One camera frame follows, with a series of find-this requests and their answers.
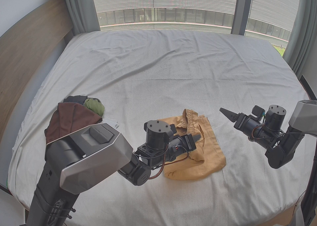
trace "headboard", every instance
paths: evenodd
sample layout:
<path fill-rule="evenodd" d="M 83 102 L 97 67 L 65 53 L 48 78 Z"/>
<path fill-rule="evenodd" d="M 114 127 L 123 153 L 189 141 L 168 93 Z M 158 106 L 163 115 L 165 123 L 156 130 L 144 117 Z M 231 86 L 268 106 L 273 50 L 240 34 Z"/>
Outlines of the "headboard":
<path fill-rule="evenodd" d="M 49 0 L 0 37 L 0 141 L 28 81 L 72 27 L 65 0 Z"/>

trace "wrinkled sheet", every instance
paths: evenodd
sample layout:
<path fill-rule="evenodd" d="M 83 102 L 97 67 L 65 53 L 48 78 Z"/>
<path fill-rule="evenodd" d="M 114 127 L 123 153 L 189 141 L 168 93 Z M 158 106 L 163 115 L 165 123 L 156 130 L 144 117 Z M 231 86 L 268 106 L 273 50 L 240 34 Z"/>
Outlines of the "wrinkled sheet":
<path fill-rule="evenodd" d="M 118 173 L 80 194 L 70 225 L 256 225 L 295 204 L 306 189 L 315 138 L 306 135 L 291 162 L 272 169 L 265 149 L 233 128 L 219 108 L 250 114 L 277 104 L 288 120 L 308 99 L 295 74 L 268 41 L 186 30 L 92 32 L 74 37 L 34 98 L 22 123 L 8 186 L 29 207 L 43 166 L 44 129 L 69 95 L 101 100 L 104 118 L 136 149 L 144 122 L 205 114 L 227 165 L 200 181 L 163 175 L 133 186 Z"/>

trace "clothing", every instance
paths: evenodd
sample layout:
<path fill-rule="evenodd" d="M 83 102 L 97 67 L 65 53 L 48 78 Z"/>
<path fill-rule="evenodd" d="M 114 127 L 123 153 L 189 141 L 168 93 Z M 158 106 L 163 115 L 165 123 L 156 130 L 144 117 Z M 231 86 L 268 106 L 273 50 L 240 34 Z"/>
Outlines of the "clothing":
<path fill-rule="evenodd" d="M 57 110 L 44 131 L 46 144 L 101 121 L 102 118 L 98 114 L 79 103 L 58 103 Z"/>
<path fill-rule="evenodd" d="M 87 99 L 87 96 L 68 96 L 64 99 L 63 103 L 65 102 L 74 102 L 74 103 L 79 103 L 81 105 L 84 104 L 85 100 Z"/>
<path fill-rule="evenodd" d="M 105 107 L 98 98 L 87 98 L 84 102 L 84 106 L 97 113 L 100 117 L 103 116 Z"/>
<path fill-rule="evenodd" d="M 177 134 L 200 134 L 201 138 L 195 143 L 196 150 L 189 153 L 189 158 L 164 166 L 164 175 L 175 180 L 196 180 L 212 174 L 226 165 L 224 156 L 211 125 L 204 115 L 198 116 L 193 110 L 185 109 L 182 116 L 162 119 L 168 124 L 176 126 Z M 183 159 L 186 153 L 176 160 Z"/>

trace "white bed sheet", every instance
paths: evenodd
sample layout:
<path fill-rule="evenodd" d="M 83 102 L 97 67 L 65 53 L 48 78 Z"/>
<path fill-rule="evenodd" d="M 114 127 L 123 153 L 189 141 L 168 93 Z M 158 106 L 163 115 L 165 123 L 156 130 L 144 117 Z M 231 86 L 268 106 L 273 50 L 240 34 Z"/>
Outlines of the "white bed sheet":
<path fill-rule="evenodd" d="M 288 120 L 307 94 L 268 41 L 185 30 L 93 32 L 74 37 L 34 98 L 13 148 L 8 186 L 26 207 L 42 173 L 44 129 L 58 102 L 88 95 L 134 149 L 143 123 L 205 114 L 227 165 L 200 181 L 163 175 L 137 187 L 115 173 L 82 193 L 70 225 L 256 225 L 293 205 L 305 190 L 315 139 L 307 135 L 291 162 L 272 169 L 265 149 L 233 128 L 220 107 L 250 114 L 278 104 Z"/>

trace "rolled green cloth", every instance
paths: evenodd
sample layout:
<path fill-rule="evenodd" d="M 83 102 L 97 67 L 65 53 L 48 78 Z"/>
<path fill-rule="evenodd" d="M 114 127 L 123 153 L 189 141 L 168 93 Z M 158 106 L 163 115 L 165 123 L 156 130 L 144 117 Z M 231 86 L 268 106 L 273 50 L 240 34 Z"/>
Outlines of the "rolled green cloth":
<path fill-rule="evenodd" d="M 100 117 L 103 116 L 103 111 L 105 110 L 105 107 L 99 99 L 87 98 L 84 102 L 84 106 L 92 110 L 94 113 L 97 113 Z"/>

